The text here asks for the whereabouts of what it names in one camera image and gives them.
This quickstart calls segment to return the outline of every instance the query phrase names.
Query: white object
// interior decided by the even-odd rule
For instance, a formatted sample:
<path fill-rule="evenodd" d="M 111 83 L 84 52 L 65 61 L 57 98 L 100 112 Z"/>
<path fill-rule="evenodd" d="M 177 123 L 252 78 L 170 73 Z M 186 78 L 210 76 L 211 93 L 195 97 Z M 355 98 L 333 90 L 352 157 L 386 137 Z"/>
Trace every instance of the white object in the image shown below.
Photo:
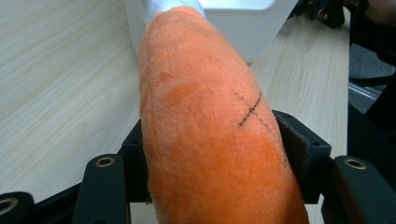
<path fill-rule="evenodd" d="M 145 32 L 142 0 L 124 0 L 134 50 Z M 264 54 L 298 0 L 200 0 L 206 18 L 233 44 L 246 63 Z"/>

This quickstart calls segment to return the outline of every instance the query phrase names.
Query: screw hole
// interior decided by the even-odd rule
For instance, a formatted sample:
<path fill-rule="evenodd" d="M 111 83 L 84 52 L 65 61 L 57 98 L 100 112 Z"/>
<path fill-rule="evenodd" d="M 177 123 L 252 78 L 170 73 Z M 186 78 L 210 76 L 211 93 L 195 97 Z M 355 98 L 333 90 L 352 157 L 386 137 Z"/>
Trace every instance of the screw hole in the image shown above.
<path fill-rule="evenodd" d="M 358 170 L 365 170 L 367 168 L 366 165 L 364 165 L 364 163 L 362 163 L 361 161 L 356 161 L 356 160 L 352 160 L 352 159 L 346 159 L 344 160 L 344 163 L 352 168 L 358 169 Z"/>
<path fill-rule="evenodd" d="M 14 209 L 18 202 L 16 198 L 7 198 L 0 201 L 0 216 Z"/>
<path fill-rule="evenodd" d="M 111 164 L 113 164 L 114 161 L 115 161 L 115 160 L 114 160 L 113 158 L 111 158 L 111 157 L 104 157 L 104 158 L 102 158 L 102 159 L 99 159 L 99 160 L 96 162 L 96 166 L 97 166 L 97 167 L 101 167 L 101 168 L 107 167 L 107 166 L 110 166 Z"/>

